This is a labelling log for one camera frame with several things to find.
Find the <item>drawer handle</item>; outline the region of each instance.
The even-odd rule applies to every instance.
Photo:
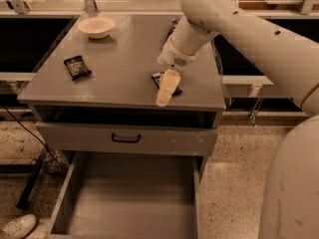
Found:
[[[121,143],[137,143],[141,139],[141,135],[138,134],[136,138],[134,139],[120,139],[117,135],[112,133],[112,141],[113,142],[121,142]]]

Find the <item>shoe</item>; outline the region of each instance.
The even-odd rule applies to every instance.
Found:
[[[21,239],[31,232],[37,223],[33,214],[10,221],[0,230],[0,239]]]

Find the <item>black cable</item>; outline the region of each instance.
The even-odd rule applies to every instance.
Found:
[[[17,122],[23,129],[25,129],[26,131],[28,131],[29,133],[31,133],[43,146],[44,148],[47,150],[47,152],[51,155],[51,157],[59,164],[61,171],[65,170],[65,166],[63,166],[59,160],[51,153],[51,150],[49,148],[49,146],[47,144],[45,144],[37,135],[33,134],[31,131],[29,131],[22,123],[19,122],[19,120],[6,108],[6,107],[2,107],[11,117],[12,119]]]

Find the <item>concrete floor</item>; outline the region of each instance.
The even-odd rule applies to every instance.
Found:
[[[225,113],[219,137],[200,184],[202,238],[256,239],[265,178],[283,136],[306,117],[303,114],[259,114],[252,127],[248,113]],[[23,124],[39,135],[33,121]],[[0,122],[0,162],[28,163],[41,144],[14,121]],[[0,174],[0,226],[33,213],[39,223],[27,237],[44,238],[64,181],[42,170],[30,195],[30,207],[16,208],[28,174]]]

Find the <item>white bowl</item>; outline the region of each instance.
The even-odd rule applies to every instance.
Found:
[[[114,19],[109,17],[91,17],[80,21],[78,28],[93,39],[101,39],[109,35],[115,24]]]

